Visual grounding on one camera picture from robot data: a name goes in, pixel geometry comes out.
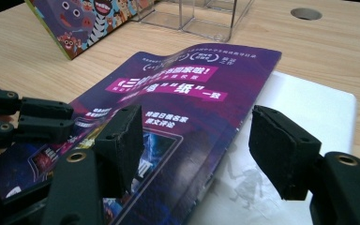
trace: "purple brochure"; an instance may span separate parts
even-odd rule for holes
[[[108,223],[180,224],[212,177],[281,52],[207,43],[158,56],[137,52],[70,104],[63,144],[15,143],[0,156],[3,198],[53,174],[57,159],[89,148],[129,104],[142,105],[145,149],[133,193],[104,199]]]

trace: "wooden table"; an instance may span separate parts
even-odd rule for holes
[[[294,8],[316,9],[322,18],[296,19]],[[0,88],[70,102],[138,51],[167,55],[211,41],[128,22],[69,61],[22,4],[0,13]],[[360,3],[255,0],[229,43],[281,51],[278,71],[354,94],[358,117],[353,153],[360,157]]]

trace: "flyer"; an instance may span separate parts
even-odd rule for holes
[[[139,104],[145,149],[132,193],[103,200],[107,223],[181,224],[280,56],[221,43],[168,56],[137,52],[70,102],[75,128],[65,143],[15,143],[0,155],[0,195],[51,177],[60,156],[90,148],[117,110]]]

